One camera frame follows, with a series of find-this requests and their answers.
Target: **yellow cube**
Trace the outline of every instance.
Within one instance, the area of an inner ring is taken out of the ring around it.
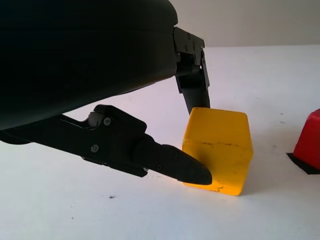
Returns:
[[[182,150],[203,163],[212,174],[211,185],[185,185],[239,195],[253,157],[247,115],[237,111],[193,108]]]

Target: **red container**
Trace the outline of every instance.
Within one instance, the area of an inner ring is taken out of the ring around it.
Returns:
[[[307,118],[293,155],[320,170],[320,109]]]

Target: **white surface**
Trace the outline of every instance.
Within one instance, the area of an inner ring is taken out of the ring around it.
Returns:
[[[320,175],[306,175],[286,152],[320,108],[320,45],[207,48],[206,59],[212,107],[250,121],[254,158],[241,196],[0,142],[0,239],[319,240]],[[146,121],[159,143],[181,146],[188,113],[173,78],[100,103]],[[95,105],[68,115],[83,120]]]
[[[170,0],[207,47],[320,44],[319,0]]]

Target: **white table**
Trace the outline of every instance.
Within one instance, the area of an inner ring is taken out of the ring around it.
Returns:
[[[254,158],[241,196],[0,142],[0,239],[319,240],[320,175],[305,174],[286,153],[320,108],[320,45],[207,48],[206,62],[212,108],[248,114]],[[174,78],[99,103],[181,147],[188,112]],[[68,115],[84,120],[96,104]]]

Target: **screw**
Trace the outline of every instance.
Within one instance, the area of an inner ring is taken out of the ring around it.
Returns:
[[[106,126],[109,126],[111,124],[111,118],[110,117],[106,117],[103,120],[103,124],[106,125]]]
[[[99,151],[99,146],[97,145],[97,144],[95,144],[95,145],[93,145],[92,147],[91,147],[91,152],[93,152],[94,154],[96,153],[96,152],[98,152]]]
[[[161,164],[159,164],[158,166],[156,166],[156,169],[158,170],[158,171],[161,171],[162,170],[162,165]]]

